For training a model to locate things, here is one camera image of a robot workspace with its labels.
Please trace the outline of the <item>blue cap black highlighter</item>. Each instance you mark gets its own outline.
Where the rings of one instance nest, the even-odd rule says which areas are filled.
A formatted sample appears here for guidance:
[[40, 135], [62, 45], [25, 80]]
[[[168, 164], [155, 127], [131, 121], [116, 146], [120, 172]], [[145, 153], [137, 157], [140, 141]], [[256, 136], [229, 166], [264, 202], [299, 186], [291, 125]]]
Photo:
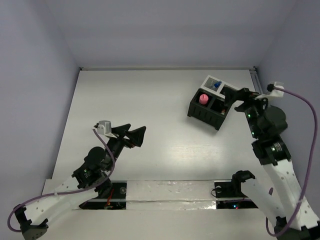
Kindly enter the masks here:
[[215, 87], [216, 89], [218, 89], [221, 84], [222, 84], [222, 81], [218, 81], [218, 82], [216, 82], [216, 83], [214, 84], [214, 87]]

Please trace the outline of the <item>pink cap black highlighter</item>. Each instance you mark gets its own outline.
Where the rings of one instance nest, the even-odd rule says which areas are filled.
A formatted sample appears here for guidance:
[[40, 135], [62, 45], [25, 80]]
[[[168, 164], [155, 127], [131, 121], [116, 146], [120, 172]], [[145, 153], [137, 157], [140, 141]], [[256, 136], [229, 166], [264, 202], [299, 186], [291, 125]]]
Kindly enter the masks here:
[[206, 95], [206, 94], [201, 94], [201, 95], [199, 96], [199, 99], [198, 99], [199, 104], [201, 104], [201, 105], [206, 105], [206, 104], [208, 103], [208, 101], [209, 101], [208, 95]]

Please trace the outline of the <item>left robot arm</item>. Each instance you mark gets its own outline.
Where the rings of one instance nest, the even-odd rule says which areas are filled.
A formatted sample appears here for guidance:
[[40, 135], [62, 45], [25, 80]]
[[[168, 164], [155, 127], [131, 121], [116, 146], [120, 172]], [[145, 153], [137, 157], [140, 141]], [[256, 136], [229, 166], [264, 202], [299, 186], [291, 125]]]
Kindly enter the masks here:
[[102, 147], [93, 147], [84, 157], [83, 164], [51, 192], [33, 197], [17, 205], [10, 213], [15, 217], [25, 240], [37, 240], [51, 223], [66, 212], [97, 198], [106, 198], [112, 191], [110, 177], [124, 148], [141, 147], [146, 126], [131, 130], [127, 123], [112, 127], [108, 120], [93, 126]]

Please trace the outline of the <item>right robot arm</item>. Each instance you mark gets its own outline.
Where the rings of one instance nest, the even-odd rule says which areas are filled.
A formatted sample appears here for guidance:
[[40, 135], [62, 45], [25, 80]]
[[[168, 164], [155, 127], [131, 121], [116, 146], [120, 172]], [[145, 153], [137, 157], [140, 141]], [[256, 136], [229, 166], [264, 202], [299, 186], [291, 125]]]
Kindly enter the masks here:
[[230, 190], [235, 196], [249, 198], [265, 216], [267, 233], [278, 240], [318, 240], [320, 218], [305, 197], [311, 171], [313, 153], [309, 154], [304, 184], [300, 185], [294, 172], [291, 154], [281, 138], [287, 127], [286, 114], [270, 105], [272, 99], [283, 97], [286, 90], [271, 83], [268, 94], [259, 94], [248, 88], [225, 90], [226, 106], [236, 101], [241, 105], [235, 111], [244, 113], [255, 141], [252, 149], [260, 165], [270, 177], [279, 199], [266, 191], [250, 171], [233, 174]]

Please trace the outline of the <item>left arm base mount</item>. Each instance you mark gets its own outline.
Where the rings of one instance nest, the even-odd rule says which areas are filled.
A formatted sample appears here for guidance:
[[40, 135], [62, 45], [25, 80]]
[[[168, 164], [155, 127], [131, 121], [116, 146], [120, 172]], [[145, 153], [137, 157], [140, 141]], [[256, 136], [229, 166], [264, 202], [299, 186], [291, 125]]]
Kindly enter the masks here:
[[82, 210], [125, 210], [127, 208], [127, 181], [106, 182], [103, 193], [78, 207]]

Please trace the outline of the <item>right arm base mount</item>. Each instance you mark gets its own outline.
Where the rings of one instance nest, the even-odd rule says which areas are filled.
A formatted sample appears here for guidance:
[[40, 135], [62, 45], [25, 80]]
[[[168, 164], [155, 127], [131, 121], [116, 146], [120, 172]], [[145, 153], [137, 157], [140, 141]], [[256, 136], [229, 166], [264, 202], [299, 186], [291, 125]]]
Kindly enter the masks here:
[[257, 209], [254, 202], [241, 191], [241, 184], [256, 177], [249, 170], [239, 170], [234, 173], [230, 180], [218, 180], [210, 191], [216, 199], [217, 209]]

